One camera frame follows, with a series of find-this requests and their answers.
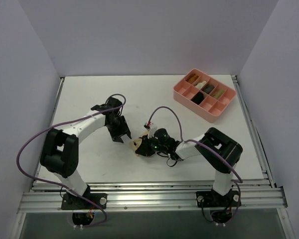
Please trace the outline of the beige underwear with navy trim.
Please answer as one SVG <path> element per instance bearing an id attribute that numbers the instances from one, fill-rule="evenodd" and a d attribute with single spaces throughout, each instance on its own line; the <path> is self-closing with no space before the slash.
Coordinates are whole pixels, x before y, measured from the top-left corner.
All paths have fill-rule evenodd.
<path id="1" fill-rule="evenodd" d="M 138 138 L 130 142 L 132 151 L 136 155 L 148 156 L 149 146 L 148 146 L 148 134 L 142 134 Z"/>

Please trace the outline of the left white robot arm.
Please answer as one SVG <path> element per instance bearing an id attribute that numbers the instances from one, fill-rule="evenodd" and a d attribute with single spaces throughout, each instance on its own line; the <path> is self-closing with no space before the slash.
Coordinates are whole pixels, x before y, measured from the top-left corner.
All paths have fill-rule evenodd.
<path id="1" fill-rule="evenodd" d="M 67 192 L 73 195 L 73 204 L 79 209 L 90 205 L 90 188 L 83 181 L 77 167 L 79 163 L 79 144 L 96 130 L 106 127 L 113 142 L 123 143 L 122 136 L 131 137 L 131 132 L 122 108 L 126 102 L 109 96 L 105 103 L 95 105 L 82 118 L 67 123 L 65 127 L 48 130 L 40 164 L 61 181 Z"/>

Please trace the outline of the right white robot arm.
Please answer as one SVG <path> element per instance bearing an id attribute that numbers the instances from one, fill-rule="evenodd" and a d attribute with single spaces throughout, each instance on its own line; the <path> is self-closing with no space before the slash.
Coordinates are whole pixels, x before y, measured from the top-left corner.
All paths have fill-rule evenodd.
<path id="1" fill-rule="evenodd" d="M 164 128 L 149 128 L 134 139 L 131 146 L 136 155 L 151 157 L 157 154 L 176 163 L 192 157 L 207 160 L 215 169 L 211 199 L 219 206 L 229 200 L 233 176 L 242 182 L 235 171 L 243 152 L 242 146 L 214 127 L 195 139 L 185 141 L 172 138 Z"/>

